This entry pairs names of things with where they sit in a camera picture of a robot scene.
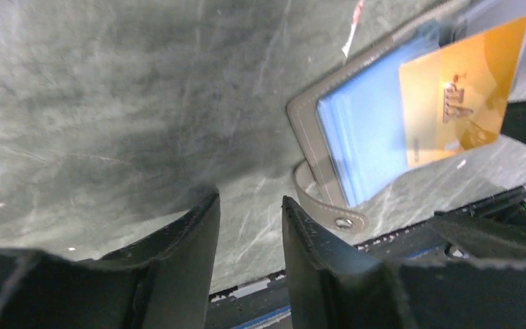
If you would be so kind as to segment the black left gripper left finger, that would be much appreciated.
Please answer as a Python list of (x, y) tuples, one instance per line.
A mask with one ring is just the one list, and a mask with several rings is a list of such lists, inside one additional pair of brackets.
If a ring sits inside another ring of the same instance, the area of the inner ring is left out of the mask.
[(98, 260), (0, 248), (0, 328), (202, 328), (220, 218), (214, 193)]

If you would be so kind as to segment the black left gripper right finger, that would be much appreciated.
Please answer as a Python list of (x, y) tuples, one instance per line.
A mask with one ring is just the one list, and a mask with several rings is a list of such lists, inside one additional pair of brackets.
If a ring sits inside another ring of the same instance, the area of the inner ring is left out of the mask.
[(384, 260), (282, 210), (295, 328), (526, 328), (526, 228), (447, 214), (428, 225), (466, 258)]

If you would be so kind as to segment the orange credit card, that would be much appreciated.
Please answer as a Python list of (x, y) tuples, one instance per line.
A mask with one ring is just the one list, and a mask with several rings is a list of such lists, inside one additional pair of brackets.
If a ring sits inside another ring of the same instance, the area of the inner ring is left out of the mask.
[(402, 64), (409, 168), (495, 142), (526, 32), (526, 16)]

